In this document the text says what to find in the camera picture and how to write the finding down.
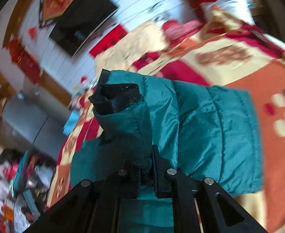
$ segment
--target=television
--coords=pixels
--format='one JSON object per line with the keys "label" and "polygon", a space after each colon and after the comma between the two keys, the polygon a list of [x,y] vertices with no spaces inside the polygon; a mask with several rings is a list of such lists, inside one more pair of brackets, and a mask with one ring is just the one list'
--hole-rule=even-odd
{"label": "television", "polygon": [[73,0],[59,18],[50,38],[73,57],[117,10],[110,0]]}

